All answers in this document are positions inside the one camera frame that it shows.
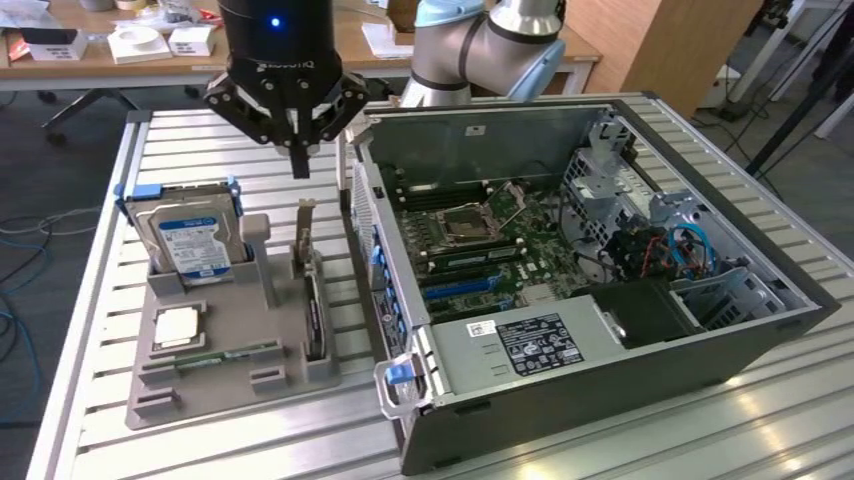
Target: cable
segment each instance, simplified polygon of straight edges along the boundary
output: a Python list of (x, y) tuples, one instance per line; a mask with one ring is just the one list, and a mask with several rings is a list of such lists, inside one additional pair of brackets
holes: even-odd
[(6, 290), (0, 290), (0, 293), (6, 295), (11, 295), (12, 293), (18, 292), (22, 288), (24, 288), (27, 285), (30, 285), (34, 282), (34, 280), (36, 280), (36, 278), (39, 278), (39, 276), (44, 273), (44, 271), (48, 268), (48, 265), (51, 264), (51, 254), (47, 251), (47, 249), (42, 247), (42, 245), (31, 245), (27, 243), (10, 242), (8, 240), (3, 240), (2, 238), (0, 238), (0, 245), (6, 245), (14, 248), (26, 248), (26, 249), (38, 250), (44, 256), (44, 262), (42, 262), (42, 267), (32, 273), (32, 275), (30, 275), (27, 280), (19, 283), (15, 287)]
[(653, 237), (650, 243), (646, 246), (646, 254), (644, 255), (644, 267), (641, 268), (641, 278), (646, 277), (650, 268), (650, 256), (653, 255), (653, 247), (662, 237)]
[[(693, 125), (696, 128), (698, 129), (704, 129), (704, 128), (720, 128), (721, 130), (724, 130), (724, 132), (728, 134), (728, 136), (736, 140), (736, 135), (733, 134), (733, 131), (726, 128), (726, 126), (722, 124), (724, 122), (718, 122), (718, 123), (706, 123), (704, 122), (700, 118), (693, 117), (692, 120), (694, 120), (700, 125)], [(745, 160), (750, 160), (750, 155), (748, 155), (748, 152), (745, 151), (745, 148), (742, 147), (742, 144), (738, 143), (738, 141), (736, 141), (736, 146), (738, 147), (738, 152), (745, 156)], [(772, 190), (772, 192), (774, 193), (774, 195), (777, 196), (777, 198), (781, 199), (781, 201), (786, 201), (786, 199), (784, 198), (784, 194), (780, 193), (780, 190), (777, 189), (777, 186), (774, 185), (774, 183), (772, 183), (772, 180), (769, 180), (768, 178), (765, 179), (765, 183), (769, 187), (769, 189)]]
[[(8, 222), (12, 221), (18, 221), (18, 220), (23, 220), (23, 219), (36, 219), (36, 220), (44, 220), (43, 217), (31, 217), (31, 216), (26, 216), (26, 217), (15, 217), (15, 218), (8, 218), (3, 221), (0, 221), (0, 225), (4, 225)], [(48, 230), (47, 230), (47, 235), (44, 237), (44, 240), (42, 242), (42, 248), (47, 249), (48, 248), (48, 243), (51, 243), (51, 238), (54, 237), (54, 229), (52, 226), (48, 224)], [(20, 272), (24, 268), (27, 268), (27, 266), (36, 260), (36, 258), (39, 258), (39, 255), (42, 255), (42, 252), (36, 251), (28, 258), (27, 260), (24, 260), (22, 262), (22, 264), (15, 267), (10, 273), (7, 273), (6, 275), (3, 275), (3, 277), (0, 277), (0, 284), (3, 284), (10, 278), (12, 278), (12, 276), (15, 274), (18, 274), (18, 272)]]
[(27, 345), (27, 352), (30, 353), (30, 360), (32, 361), (32, 389), (27, 398), (12, 409), (11, 413), (7, 413), (0, 417), (0, 425), (12, 424), (22, 412), (34, 404), (38, 399), (39, 391), (42, 390), (42, 369), (39, 368), (39, 357), (36, 356), (36, 348), (32, 343), (32, 337), (30, 336), (30, 330), (27, 325), (22, 322), (10, 312), (0, 311), (0, 317), (15, 323), (16, 329), (22, 332), (22, 338)]
[(15, 103), (16, 99), (18, 99), (18, 92), (12, 92), (12, 97), (10, 98), (10, 100), (6, 103), (0, 103), (0, 111), (3, 111), (6, 107), (11, 106)]
[[(59, 213), (56, 215), (51, 215), (51, 216), (46, 217), (44, 220), (42, 220), (39, 222), (39, 224), (36, 224), (34, 227), (23, 228), (20, 230), (8, 230), (8, 229), (4, 229), (4, 228), (0, 228), (0, 233), (4, 233), (6, 235), (22, 235), (24, 233), (32, 233), (32, 232), (39, 231), (39, 232), (42, 232), (42, 233), (44, 233), (47, 235), (48, 232), (47, 232), (46, 228), (47, 228), (48, 225), (52, 225), (52, 224), (60, 222), (64, 218), (75, 217), (78, 215), (84, 215), (87, 213), (96, 213), (96, 212), (100, 212), (100, 210), (102, 210), (100, 207), (76, 208), (76, 209), (70, 210), (70, 211), (67, 211), (64, 213)], [(34, 216), (16, 217), (14, 219), (4, 220), (3, 222), (0, 222), (0, 225), (8, 223), (12, 220), (20, 220), (20, 219), (24, 219), (24, 218), (39, 218), (39, 217), (34, 217)], [(68, 230), (68, 231), (64, 231), (64, 232), (54, 232), (54, 235), (55, 236), (79, 235), (82, 233), (91, 232), (96, 228), (98, 228), (98, 225), (92, 225), (91, 227), (86, 227), (86, 228), (82, 228), (82, 229), (78, 229), (78, 230)]]
[(798, 138), (798, 140), (796, 141), (796, 143), (792, 144), (792, 146), (786, 149), (786, 151), (784, 152), (784, 154), (778, 157), (777, 160), (774, 160), (774, 163), (769, 166), (769, 168), (765, 169), (765, 172), (760, 172), (760, 175), (757, 176), (757, 180), (762, 180), (766, 175), (772, 172), (772, 170), (774, 169), (774, 167), (777, 167), (777, 165), (780, 165), (780, 162), (784, 161), (784, 159), (789, 156), (789, 154), (796, 150), (796, 148), (798, 148), (801, 146), (801, 144), (804, 143), (804, 141), (810, 138), (810, 135), (813, 135), (816, 133), (816, 130), (818, 130), (818, 128), (822, 126), (822, 123), (825, 123), (825, 121), (828, 121), (828, 118), (830, 117), (830, 115), (828, 115), (825, 118), (822, 118), (820, 120), (820, 122), (816, 124), (816, 126), (813, 128), (810, 128), (804, 135), (801, 135), (801, 138)]
[[(837, 13), (837, 10), (840, 9), (840, 6), (842, 5), (842, 2), (845, 0), (838, 0), (837, 1), (837, 5), (834, 6), (833, 10), (830, 11), (830, 14), (828, 15), (828, 18), (825, 19), (825, 21), (822, 22), (822, 25), (826, 24), (828, 22), (830, 22), (830, 19), (833, 18), (833, 16)], [(845, 15), (841, 15), (840, 18), (833, 22), (833, 24), (830, 25), (830, 28), (828, 28), (828, 30), (825, 30), (825, 33), (822, 33), (818, 41), (816, 42), (816, 44), (813, 45), (813, 48), (810, 49), (810, 52), (808, 53), (808, 55), (804, 56), (804, 58), (801, 59), (801, 61), (798, 62), (798, 64), (796, 65), (796, 68), (792, 69), (792, 72), (789, 73), (789, 75), (786, 77), (784, 77), (784, 80), (781, 83), (786, 83), (790, 79), (790, 77), (796, 74), (796, 72), (798, 71), (798, 69), (801, 68), (801, 65), (804, 65), (804, 63), (806, 61), (810, 60), (810, 57), (813, 56), (813, 52), (818, 49), (818, 46), (822, 44), (822, 41), (825, 40), (825, 37), (828, 36), (828, 34), (833, 31), (833, 27), (836, 26), (837, 23), (840, 23), (842, 21), (842, 18), (845, 17)], [(806, 43), (804, 41), (800, 41), (798, 43), (796, 43), (796, 45)], [(768, 78), (768, 80), (757, 87), (757, 89), (753, 92), (753, 95), (750, 97), (750, 103), (753, 104), (756, 102), (757, 99), (757, 95), (760, 94), (760, 91), (762, 90), (762, 88), (765, 88), (765, 86), (772, 82), (772, 80), (774, 79), (774, 76), (777, 75), (777, 73), (781, 71), (781, 69), (784, 68), (784, 66), (786, 66), (786, 64), (794, 60), (796, 56), (800, 55), (800, 52), (793, 53), (793, 55), (777, 66), (777, 69), (774, 69), (774, 72), (772, 73), (772, 76)], [(742, 131), (740, 132), (738, 136), (733, 139), (733, 143), (730, 144), (729, 147), (726, 147), (724, 149), (725, 152), (729, 152), (730, 149), (733, 148), (733, 146), (738, 143), (738, 141), (742, 139), (742, 137), (745, 136), (745, 133), (748, 133), (748, 130), (750, 129), (750, 126), (753, 125), (753, 123), (757, 121), (757, 118), (760, 118), (760, 112), (762, 110), (765, 110), (765, 107), (768, 106), (768, 104), (772, 102), (772, 96), (769, 95), (769, 97), (765, 99), (765, 101), (762, 102), (762, 104), (758, 107), (758, 111), (754, 112), (753, 117), (750, 118), (750, 120), (748, 121), (748, 124), (745, 125), (745, 127), (742, 128)]]
[(697, 234), (697, 236), (700, 237), (701, 242), (704, 242), (704, 247), (709, 250), (709, 260), (712, 263), (712, 271), (714, 272), (717, 270), (717, 263), (718, 263), (718, 259), (716, 257), (716, 250), (712, 247), (712, 242), (709, 241), (709, 237), (706, 236), (706, 232), (704, 231), (702, 228), (700, 228), (697, 225), (692, 224), (692, 223), (681, 223), (680, 225), (677, 225), (676, 227), (673, 227), (670, 229), (670, 231), (668, 232), (668, 246), (670, 248), (670, 252), (673, 254), (673, 258), (677, 260), (677, 263), (680, 265), (685, 265), (688, 266), (688, 262), (685, 260), (685, 258), (682, 257), (682, 254), (680, 253), (680, 249), (677, 248), (677, 238), (676, 238), (676, 232), (677, 230), (689, 230), (693, 233)]
[(0, 317), (0, 320), (3, 320), (4, 322), (4, 329), (3, 329), (3, 332), (0, 333), (0, 338), (6, 337), (7, 333), (12, 332), (12, 340), (10, 340), (10, 345), (6, 347), (6, 350), (3, 351), (3, 353), (0, 353), (0, 363), (3, 363), (6, 359), (10, 357), (10, 355), (12, 354), (12, 350), (15, 350), (15, 345), (18, 345), (18, 326), (15, 322), (6, 317)]

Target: power supply label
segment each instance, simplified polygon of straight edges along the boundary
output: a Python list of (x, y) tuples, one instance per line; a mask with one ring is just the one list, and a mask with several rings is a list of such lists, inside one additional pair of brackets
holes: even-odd
[(498, 325), (497, 330), (513, 368), (523, 377), (585, 360), (557, 313)]
[(160, 223), (160, 233), (178, 272), (190, 278), (214, 277), (231, 268), (226, 245), (217, 238), (214, 217)]

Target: wooden cabinet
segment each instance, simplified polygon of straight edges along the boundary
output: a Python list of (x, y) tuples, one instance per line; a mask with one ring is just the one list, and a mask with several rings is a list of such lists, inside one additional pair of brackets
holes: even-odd
[(690, 117), (762, 0), (567, 3), (567, 25), (602, 52), (585, 92), (652, 91)]

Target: workbench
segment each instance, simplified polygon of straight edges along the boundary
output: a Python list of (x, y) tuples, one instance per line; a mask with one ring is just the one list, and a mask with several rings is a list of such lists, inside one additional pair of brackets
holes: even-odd
[[(219, 12), (215, 0), (197, 0), (195, 5)], [(385, 23), (385, 10), (370, 6), (363, 0), (335, 1), (335, 47), (345, 68), (366, 77), (409, 78), (410, 59), (381, 59), (371, 53), (363, 23)], [(64, 28), (79, 28), (86, 33), (107, 34), (115, 29), (111, 23), (134, 18), (134, 13), (122, 10), (87, 12), (78, 0), (52, 0), (50, 13)], [(116, 65), (106, 41), (91, 42), (80, 61), (38, 62), (26, 56), (3, 66), (0, 59), (0, 91), (67, 90), (90, 88), (155, 87), (166, 85), (206, 84), (226, 68), (229, 43), (221, 28), (214, 33), (215, 47), (210, 57), (174, 57), (164, 60)], [(0, 37), (7, 48), (19, 35)], [(599, 52), (567, 27), (561, 38), (567, 50), (558, 69), (565, 93), (581, 93)]]
[[(842, 309), (726, 384), (413, 478), (756, 480), (808, 472), (817, 479), (852, 478), (854, 264), (661, 100), (587, 96), (597, 97), (628, 103)], [(661, 188), (678, 188), (677, 174), (650, 148), (636, 147), (637, 161)], [(295, 180), (290, 161), (210, 111), (132, 113), (111, 185), (172, 185), (235, 175), (246, 211), (270, 215), (273, 253), (294, 238), (299, 199), (318, 200), (314, 238), (325, 256), (343, 382), (222, 415), (140, 431), (126, 427), (147, 255), (108, 192), (31, 480), (402, 478), (394, 428), (378, 406), (366, 332), (373, 320), (359, 305), (339, 207), (337, 184), (353, 161), (343, 143), (326, 144), (313, 159), (311, 179)]]

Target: motherboard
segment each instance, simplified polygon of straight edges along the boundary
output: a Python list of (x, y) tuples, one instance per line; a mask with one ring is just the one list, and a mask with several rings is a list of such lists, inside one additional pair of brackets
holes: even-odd
[(566, 299), (593, 283), (543, 192), (515, 181), (485, 188), (485, 201), (398, 211), (434, 324)]

